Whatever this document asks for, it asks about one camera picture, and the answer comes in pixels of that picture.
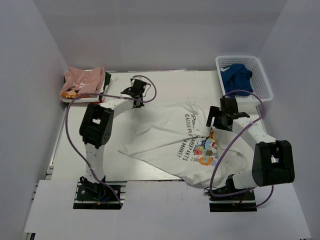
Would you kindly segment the white SpongeBob print t-shirt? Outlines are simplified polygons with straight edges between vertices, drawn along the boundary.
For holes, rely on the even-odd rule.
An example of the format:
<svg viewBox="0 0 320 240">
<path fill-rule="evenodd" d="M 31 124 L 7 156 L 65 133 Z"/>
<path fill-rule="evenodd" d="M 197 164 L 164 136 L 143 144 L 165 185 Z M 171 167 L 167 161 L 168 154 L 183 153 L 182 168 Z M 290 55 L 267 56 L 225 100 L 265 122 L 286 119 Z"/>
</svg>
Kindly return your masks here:
<svg viewBox="0 0 320 240">
<path fill-rule="evenodd" d="M 206 126 L 207 116 L 192 100 L 145 106 L 135 111 L 133 139 L 118 151 L 143 161 L 190 185 L 225 185 L 227 177 L 250 166 L 250 147 L 238 139 L 218 160 L 235 133 Z"/>
</svg>

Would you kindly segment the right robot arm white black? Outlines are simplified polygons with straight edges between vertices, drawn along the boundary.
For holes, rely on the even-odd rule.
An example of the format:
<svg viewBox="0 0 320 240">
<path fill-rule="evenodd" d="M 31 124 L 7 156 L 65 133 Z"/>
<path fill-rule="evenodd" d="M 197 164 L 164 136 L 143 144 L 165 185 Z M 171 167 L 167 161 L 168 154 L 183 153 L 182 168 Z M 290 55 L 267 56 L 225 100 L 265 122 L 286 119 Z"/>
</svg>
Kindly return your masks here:
<svg viewBox="0 0 320 240">
<path fill-rule="evenodd" d="M 254 188 L 289 184 L 295 180 L 293 150 L 290 142 L 277 140 L 268 135 L 247 113 L 211 106 L 206 125 L 212 129 L 236 134 L 220 156 L 219 163 L 239 138 L 253 150 L 251 169 L 229 175 L 225 181 L 225 187 L 222 188 L 213 189 L 211 182 L 209 192 L 212 196 L 236 200 Z"/>
</svg>

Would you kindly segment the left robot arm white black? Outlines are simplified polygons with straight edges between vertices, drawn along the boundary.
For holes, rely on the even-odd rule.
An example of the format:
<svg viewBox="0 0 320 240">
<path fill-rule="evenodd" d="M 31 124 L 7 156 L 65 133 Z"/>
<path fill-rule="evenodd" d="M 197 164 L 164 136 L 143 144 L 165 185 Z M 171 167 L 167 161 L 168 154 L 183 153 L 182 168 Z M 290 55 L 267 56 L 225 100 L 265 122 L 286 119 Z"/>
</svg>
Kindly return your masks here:
<svg viewBox="0 0 320 240">
<path fill-rule="evenodd" d="M 113 120 L 125 111 L 141 108 L 146 86 L 149 83 L 138 81 L 120 93 L 120 98 L 114 98 L 104 103 L 91 103 L 87 106 L 79 133 L 85 147 L 86 166 L 85 176 L 81 183 L 92 183 L 88 193 L 99 200 L 105 196 L 106 187 L 100 182 L 106 181 L 103 169 L 105 145 L 111 138 Z"/>
</svg>

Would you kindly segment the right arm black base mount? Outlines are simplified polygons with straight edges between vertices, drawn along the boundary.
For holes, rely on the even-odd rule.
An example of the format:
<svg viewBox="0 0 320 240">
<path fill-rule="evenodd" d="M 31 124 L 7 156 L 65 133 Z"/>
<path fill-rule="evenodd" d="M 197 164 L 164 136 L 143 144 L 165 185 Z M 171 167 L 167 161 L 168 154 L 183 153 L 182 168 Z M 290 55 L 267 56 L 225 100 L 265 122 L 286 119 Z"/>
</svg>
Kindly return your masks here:
<svg viewBox="0 0 320 240">
<path fill-rule="evenodd" d="M 210 193 L 210 187 L 205 187 L 203 193 L 209 197 L 209 210 L 211 213 L 256 212 L 256 199 L 253 191 L 246 193 L 215 197 Z"/>
</svg>

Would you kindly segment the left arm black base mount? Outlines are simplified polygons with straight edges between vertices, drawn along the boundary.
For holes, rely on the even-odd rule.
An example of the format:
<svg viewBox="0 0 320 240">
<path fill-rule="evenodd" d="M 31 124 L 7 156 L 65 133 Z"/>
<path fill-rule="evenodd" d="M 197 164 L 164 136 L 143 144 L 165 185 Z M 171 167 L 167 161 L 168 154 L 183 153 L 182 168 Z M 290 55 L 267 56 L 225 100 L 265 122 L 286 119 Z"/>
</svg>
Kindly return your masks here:
<svg viewBox="0 0 320 240">
<path fill-rule="evenodd" d="M 126 182 L 92 183 L 80 177 L 73 201 L 74 210 L 120 210 L 125 200 Z"/>
</svg>

